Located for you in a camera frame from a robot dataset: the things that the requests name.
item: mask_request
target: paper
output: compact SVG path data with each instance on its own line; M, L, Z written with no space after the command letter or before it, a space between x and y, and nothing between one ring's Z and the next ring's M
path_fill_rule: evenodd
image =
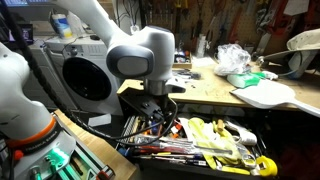
M213 60L210 57L197 58L192 57L192 65L195 67L210 66L213 64Z
M91 127L95 127L95 126L101 126L101 125L106 125L106 124L110 124L110 123L111 123L111 115L105 114L102 116L89 118L88 125Z
M294 16L308 11L309 0L288 0L284 14Z

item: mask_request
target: electronic device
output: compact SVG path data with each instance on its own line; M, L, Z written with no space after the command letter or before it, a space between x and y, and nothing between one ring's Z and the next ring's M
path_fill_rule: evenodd
M33 25L32 24L19 24L24 40L27 44L33 44ZM15 43L11 30L9 30L9 43Z
M120 80L106 64L107 47L91 36L45 42L61 82L79 110L100 114L122 115L117 96Z

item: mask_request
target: cable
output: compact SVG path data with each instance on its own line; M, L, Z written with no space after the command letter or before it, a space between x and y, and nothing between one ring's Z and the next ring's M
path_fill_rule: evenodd
M63 56L63 59L66 60L66 57L64 56L64 53L63 51L67 48L67 46L70 46L71 44L75 43L78 39L83 39L83 38L86 38L86 37L90 37L90 36L80 36L80 37L77 37L75 40L73 40L72 42L69 42L68 44L66 44L63 49L61 50L61 54Z
M14 150L11 149L9 151L9 156L8 158L10 159L10 163L9 163L9 166L10 166L10 173L9 173L9 180L14 180Z
M7 148L7 145L5 145L5 146L0 150L0 153L1 153L2 151L4 151L6 148Z
M119 16L119 1L118 0L116 0L117 1L117 3L116 3L116 13L117 13L117 19L118 20L116 20L117 21L117 24L118 24L118 26L119 26L119 28L120 28L120 21L119 21L119 19L120 19L120 16Z
M171 103L175 106L175 110L174 110L174 113L171 115L172 116L172 119L170 120L170 124L168 125L168 127L166 128L166 130L160 134L160 136L154 138L153 140L147 142L147 143L125 143L125 142L122 142L122 141L119 141L117 140L117 142L121 143L121 144L124 144L124 145L128 145L128 146L145 146L145 145L148 145L148 144L151 144L153 142L156 142L158 141L162 136L166 135L169 130L172 128L173 124L174 124L174 119L175 117L177 116L177 113L178 113L178 106L177 104L171 99L169 98L169 100L171 101Z
M140 7L138 7L138 8L136 9L136 12L134 13L134 24L137 23L137 15L138 15L139 10L140 10Z
M299 55L300 55L300 64L299 64L299 68L300 68L301 65L302 65L302 53L301 53L301 51L299 51ZM290 75L290 74L293 74L293 73L297 72L297 71L299 70L299 68L298 68L297 70L292 70L292 71L289 71L289 72L287 72L287 73L277 74L277 75L278 75L279 77L280 77L280 76L288 76L288 75Z
M108 134L105 134L103 132L100 132L94 128L92 128L91 126L87 125L86 123L84 123L78 116L76 116L72 111L70 111L67 106L62 103L61 99L57 96L56 92L52 89L51 85L48 83L48 81L46 80L46 78L44 77L40 67L38 66L37 61L35 60L30 48L28 47L27 43L25 42L25 40L22 37L21 32L19 31L19 27L16 24L15 20L13 19L13 17L11 16L8 7L5 3L5 0L0 0L1 4L0 4L0 12L3 15L4 19L6 20L6 24L7 26L11 29L12 32L12 36L15 38L16 43L18 48L21 50L25 60L28 62L28 65L30 67L30 69L33 71L33 74L35 75L35 77L38 79L38 82L40 83L40 85L43 87L43 90L48 94L48 96L50 97L50 99L55 103L55 105L75 124L77 124L79 127L83 128L84 130L92 133L93 135L100 137L102 139L105 140L114 140L116 142L120 142L122 144L126 144L126 145L133 145L133 146L139 146L139 145L147 145L149 143L152 143L154 141L157 141L158 139L161 138L161 136L163 136L164 134L168 133L168 131L170 130L170 128L173 125L173 119L174 117L177 115L177 105L174 101L171 102L175 105L175 111L172 117L172 120L168 126L168 128L161 134L161 136L155 138L153 141L148 142L148 143L143 143L143 144L136 144L136 143L124 143L119 141L119 137L111 137Z

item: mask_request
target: wooden board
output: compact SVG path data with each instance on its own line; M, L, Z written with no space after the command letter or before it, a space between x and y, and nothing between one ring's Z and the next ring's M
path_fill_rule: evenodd
M200 80L195 80L188 83L187 90L181 94L170 94L169 96L176 102L206 104L216 106L231 106L231 107L252 107L244 101L236 98L230 91L233 87L226 79L214 74L214 67L217 64L207 67L193 67L191 71L198 72L202 75ZM126 88L132 87L142 89L141 81L126 80L118 90L118 94ZM320 76L316 74L306 73L299 80L279 79L278 82L291 87L296 98L304 103L320 108ZM274 109L282 110L298 110L292 105L281 105Z
M116 174L115 180L133 178L134 173L136 172L136 167L119 154L105 140L83 130L70 121L60 110L56 110L54 113L104 164L110 166L114 170Z

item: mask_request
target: yellow handle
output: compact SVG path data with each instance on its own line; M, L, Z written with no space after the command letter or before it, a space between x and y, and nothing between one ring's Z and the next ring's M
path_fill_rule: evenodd
M188 0L184 0L184 5L185 5L185 8L186 8L186 9L188 9L188 8L189 8Z
M257 158L256 162L260 168L259 173L261 176L276 176L278 174L277 165L272 159L261 156Z
M222 166L221 170L222 170L222 171L225 171L225 172L232 172L232 173L250 175L250 172L249 172L249 171L244 170L244 169L240 169L240 168Z

